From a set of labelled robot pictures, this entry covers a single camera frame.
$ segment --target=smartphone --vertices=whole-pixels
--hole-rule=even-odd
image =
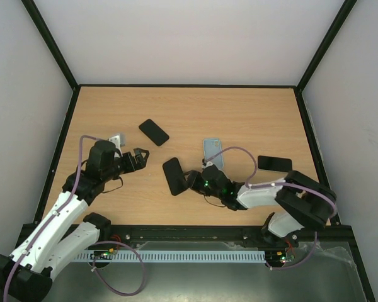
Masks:
[[[176,157],[165,162],[163,164],[163,170],[169,190],[173,196],[181,194],[188,189],[181,164]]]
[[[281,157],[259,155],[258,168],[260,170],[290,172],[292,170],[292,161]]]
[[[203,140],[204,158],[209,159],[211,156],[221,152],[221,142],[218,138],[206,138]],[[222,160],[222,154],[212,159],[211,162],[219,169],[224,167],[224,161]]]
[[[158,147],[169,140],[169,135],[150,119],[140,124],[139,129]]]

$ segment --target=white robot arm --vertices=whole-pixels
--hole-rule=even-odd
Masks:
[[[104,191],[106,182],[146,166],[149,152],[135,148],[134,155],[122,153],[123,141],[120,135],[98,140],[89,152],[85,170],[80,169],[80,162],[32,234],[10,256],[0,255],[0,289],[9,286],[8,293],[21,302],[41,302],[53,280],[78,253],[98,240],[108,239],[111,221],[96,213],[87,215],[71,234],[63,237]]]
[[[188,188],[204,196],[214,196],[230,210],[248,210],[259,206],[280,205],[283,211],[272,213],[265,222],[264,239],[274,245],[301,228],[321,230],[336,214],[336,194],[298,171],[273,182],[245,184],[231,181],[213,163],[202,172],[190,171]]]

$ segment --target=phone case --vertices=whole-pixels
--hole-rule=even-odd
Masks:
[[[206,138],[205,140],[203,140],[203,151],[205,159],[209,159],[211,156],[214,156],[221,150],[221,142],[218,138]],[[222,154],[212,159],[211,162],[215,164],[215,166],[219,169],[222,169],[224,167]]]

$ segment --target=wooden surface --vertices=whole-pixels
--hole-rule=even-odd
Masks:
[[[161,147],[138,128],[148,118],[170,136]],[[288,157],[295,170],[317,179],[292,89],[82,87],[45,214],[76,168],[79,137],[108,138],[118,132],[126,136],[123,152],[136,147],[150,151],[147,167],[122,176],[123,188],[99,195],[77,222],[97,212],[125,225],[261,225],[272,211],[280,211],[278,206],[218,208],[191,190],[172,196],[162,164],[177,157],[184,171],[200,170],[204,138],[220,138],[223,148],[244,147],[255,157]],[[92,145],[91,140],[84,142],[84,159]],[[232,180],[244,181],[253,163],[244,152],[230,150],[224,153],[224,171]],[[258,171],[252,182],[282,176]],[[106,189],[119,184],[109,182]]]

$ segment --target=white wall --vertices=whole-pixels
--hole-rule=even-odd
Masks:
[[[0,0],[0,254],[32,222],[70,97],[21,1]]]
[[[343,0],[35,0],[79,83],[296,85]]]
[[[378,0],[357,1],[304,97],[378,301]]]

